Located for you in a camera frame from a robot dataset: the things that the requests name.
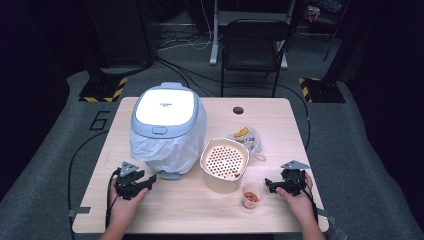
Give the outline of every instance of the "black curtain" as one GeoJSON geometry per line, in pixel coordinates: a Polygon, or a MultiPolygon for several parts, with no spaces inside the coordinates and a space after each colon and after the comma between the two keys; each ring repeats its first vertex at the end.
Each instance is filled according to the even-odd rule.
{"type": "Polygon", "coordinates": [[[369,141],[424,229],[422,9],[422,1],[382,1],[356,78],[348,86],[369,141]]]}
{"type": "Polygon", "coordinates": [[[32,13],[19,0],[3,1],[0,8],[0,199],[36,153],[69,95],[70,68],[62,66],[52,39],[43,36],[32,13]]]}
{"type": "Polygon", "coordinates": [[[65,76],[86,70],[79,52],[81,42],[96,67],[107,67],[85,0],[23,1],[65,76]]]}

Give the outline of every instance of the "table leg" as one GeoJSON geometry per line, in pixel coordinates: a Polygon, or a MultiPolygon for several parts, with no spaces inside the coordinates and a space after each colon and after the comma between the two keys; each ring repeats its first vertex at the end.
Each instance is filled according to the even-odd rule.
{"type": "Polygon", "coordinates": [[[212,52],[209,64],[216,65],[218,59],[218,0],[215,0],[215,7],[213,12],[213,43],[212,52]]]}

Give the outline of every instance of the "gray floor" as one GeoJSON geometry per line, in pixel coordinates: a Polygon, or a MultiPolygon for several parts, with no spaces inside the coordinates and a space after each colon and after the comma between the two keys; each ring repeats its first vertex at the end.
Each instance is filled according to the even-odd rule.
{"type": "MultiPolygon", "coordinates": [[[[323,62],[327,44],[319,37],[295,36],[287,53],[289,68],[281,72],[281,86],[276,97],[287,98],[291,102],[304,143],[310,133],[307,154],[323,204],[336,219],[336,225],[327,232],[328,239],[424,239],[399,186],[384,170],[370,146],[361,115],[346,85],[338,83],[346,99],[345,104],[307,103],[309,116],[305,113],[302,98],[299,98],[298,78],[325,75],[337,48],[336,45],[328,61],[323,62]]],[[[159,51],[158,55],[217,80],[220,62],[217,66],[208,64],[210,49],[210,45],[203,50],[192,46],[175,47],[159,51]]],[[[218,82],[191,76],[196,84],[219,94],[218,82]]],[[[129,77],[119,101],[79,102],[78,94],[87,80],[86,72],[69,77],[71,93],[66,107],[37,154],[0,203],[0,239],[70,239],[66,217],[68,168],[76,154],[71,173],[71,203],[72,208],[76,208],[106,137],[106,134],[100,135],[76,152],[86,140],[101,132],[89,130],[98,112],[109,111],[101,115],[107,119],[104,128],[107,130],[123,97],[140,96],[148,88],[164,81],[185,84],[175,72],[155,62],[146,71],[129,77]]],[[[199,96],[214,96],[191,81],[189,83],[199,96]]],[[[270,95],[269,91],[228,91],[228,94],[245,96],[254,96],[253,93],[261,97],[270,95]]],[[[76,239],[96,238],[98,235],[76,235],[76,239]]],[[[275,239],[301,239],[301,235],[276,234],[275,239]]]]}

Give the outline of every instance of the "round mesh tray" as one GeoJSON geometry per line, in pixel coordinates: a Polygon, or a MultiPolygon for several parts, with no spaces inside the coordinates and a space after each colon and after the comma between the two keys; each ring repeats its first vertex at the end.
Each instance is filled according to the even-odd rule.
{"type": "Polygon", "coordinates": [[[200,158],[200,166],[206,174],[205,181],[216,192],[237,189],[237,180],[243,176],[248,162],[249,150],[246,146],[226,138],[209,142],[200,158]]]}

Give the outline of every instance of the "person's right hand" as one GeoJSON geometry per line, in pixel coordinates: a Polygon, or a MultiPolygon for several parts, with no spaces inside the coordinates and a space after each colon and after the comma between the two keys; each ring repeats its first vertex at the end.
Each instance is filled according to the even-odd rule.
{"type": "Polygon", "coordinates": [[[304,192],[307,191],[308,194],[311,196],[311,189],[313,186],[312,179],[308,173],[305,173],[305,177],[306,184],[308,186],[297,196],[292,196],[290,193],[286,192],[286,190],[281,187],[278,187],[276,189],[276,192],[289,204],[291,212],[299,221],[299,223],[308,221],[311,218],[315,221],[311,201],[304,192]]]}
{"type": "Polygon", "coordinates": [[[112,180],[112,185],[110,188],[109,197],[112,204],[110,222],[108,228],[100,237],[101,240],[122,239],[125,231],[135,217],[138,205],[141,203],[141,201],[143,201],[148,192],[148,189],[144,188],[131,200],[125,200],[118,196],[115,184],[116,178],[112,180]]]}
{"type": "Polygon", "coordinates": [[[312,179],[308,173],[305,173],[307,187],[297,196],[292,196],[281,187],[276,192],[288,203],[291,212],[302,228],[302,236],[304,240],[320,240],[325,239],[318,223],[315,220],[312,209],[312,202],[305,194],[305,191],[312,196],[312,179]]]}

